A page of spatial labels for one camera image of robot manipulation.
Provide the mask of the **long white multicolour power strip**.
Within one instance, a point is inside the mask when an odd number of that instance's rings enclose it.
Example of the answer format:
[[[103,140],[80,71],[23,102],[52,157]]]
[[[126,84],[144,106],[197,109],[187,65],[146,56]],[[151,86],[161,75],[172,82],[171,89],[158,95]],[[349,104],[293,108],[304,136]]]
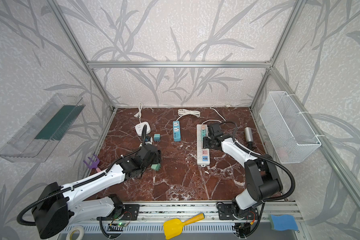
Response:
[[[197,164],[201,167],[210,165],[210,151],[204,147],[204,138],[208,137],[207,125],[197,125]]]

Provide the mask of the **teal power strip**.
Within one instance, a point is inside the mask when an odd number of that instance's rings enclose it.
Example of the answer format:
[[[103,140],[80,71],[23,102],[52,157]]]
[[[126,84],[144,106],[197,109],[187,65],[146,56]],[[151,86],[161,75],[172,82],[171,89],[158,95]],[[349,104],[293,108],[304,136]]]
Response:
[[[173,121],[173,138],[175,142],[181,141],[181,128],[179,121]]]

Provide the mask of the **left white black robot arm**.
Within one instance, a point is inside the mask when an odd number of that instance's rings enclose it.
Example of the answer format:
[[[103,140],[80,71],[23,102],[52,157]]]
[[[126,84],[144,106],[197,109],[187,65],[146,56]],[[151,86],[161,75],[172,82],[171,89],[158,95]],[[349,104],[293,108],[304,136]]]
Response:
[[[161,161],[161,150],[152,144],[143,144],[92,176],[62,186],[49,184],[37,201],[20,211],[17,223],[37,227],[39,237],[48,239],[71,224],[93,218],[108,218],[122,205],[117,196],[98,200],[88,198],[111,186],[141,177],[145,170],[161,164]]]

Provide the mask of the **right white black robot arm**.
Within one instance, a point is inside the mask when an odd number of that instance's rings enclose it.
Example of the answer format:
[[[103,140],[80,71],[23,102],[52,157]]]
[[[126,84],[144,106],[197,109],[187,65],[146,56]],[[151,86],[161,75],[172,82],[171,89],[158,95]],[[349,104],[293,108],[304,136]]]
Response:
[[[260,204],[288,198],[296,189],[296,180],[285,166],[275,162],[269,155],[260,155],[234,140],[230,135],[203,137],[203,148],[220,150],[240,163],[245,169],[245,190],[233,198],[232,214],[242,219]],[[291,186],[282,196],[275,194],[283,190],[278,169],[290,178]]]

